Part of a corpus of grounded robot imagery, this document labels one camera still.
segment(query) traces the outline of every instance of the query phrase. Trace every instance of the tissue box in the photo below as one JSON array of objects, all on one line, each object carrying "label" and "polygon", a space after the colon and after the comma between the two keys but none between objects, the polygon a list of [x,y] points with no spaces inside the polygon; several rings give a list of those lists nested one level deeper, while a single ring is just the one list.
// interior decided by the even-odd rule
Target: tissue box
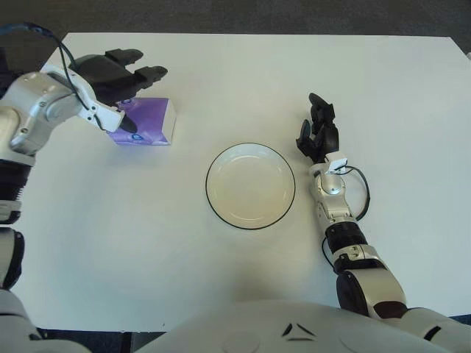
[{"label": "tissue box", "polygon": [[177,114],[167,98],[133,98],[118,104],[138,131],[135,134],[117,129],[108,135],[118,145],[169,145]]}]

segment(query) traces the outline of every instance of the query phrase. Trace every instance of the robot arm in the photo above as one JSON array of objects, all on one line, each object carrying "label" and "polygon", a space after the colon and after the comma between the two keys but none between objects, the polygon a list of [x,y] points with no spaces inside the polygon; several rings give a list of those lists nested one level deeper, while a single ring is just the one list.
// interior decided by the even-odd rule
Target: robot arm
[{"label": "robot arm", "polygon": [[[77,71],[66,73],[65,68],[46,65],[41,72],[24,74],[11,83],[0,100],[0,224],[13,224],[20,217],[21,190],[36,153],[56,126],[79,116],[111,132],[119,127],[135,128],[111,105],[132,98],[167,73],[160,66],[145,67],[134,74],[126,70],[126,65],[141,57],[135,49],[116,49],[79,58]],[[23,305],[9,291],[21,274],[23,253],[23,235],[0,227],[0,350],[88,352],[74,342],[40,339]]]},{"label": "robot arm", "polygon": [[339,136],[332,104],[310,95],[314,140],[308,121],[302,125],[298,148],[314,165],[311,194],[316,217],[333,254],[340,307],[369,316],[429,340],[451,352],[469,352],[471,328],[424,308],[406,307],[399,282],[369,245],[345,200],[347,158],[339,151]]}]

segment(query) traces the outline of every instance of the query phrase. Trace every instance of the gray carpet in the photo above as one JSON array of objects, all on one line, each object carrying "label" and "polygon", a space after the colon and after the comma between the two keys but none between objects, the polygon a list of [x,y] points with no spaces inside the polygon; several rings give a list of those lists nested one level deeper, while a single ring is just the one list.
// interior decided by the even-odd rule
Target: gray carpet
[{"label": "gray carpet", "polygon": [[[198,32],[452,37],[471,51],[471,0],[14,0],[0,24],[30,21],[67,32]],[[1,38],[11,68],[34,70],[54,44],[31,34]]]}]

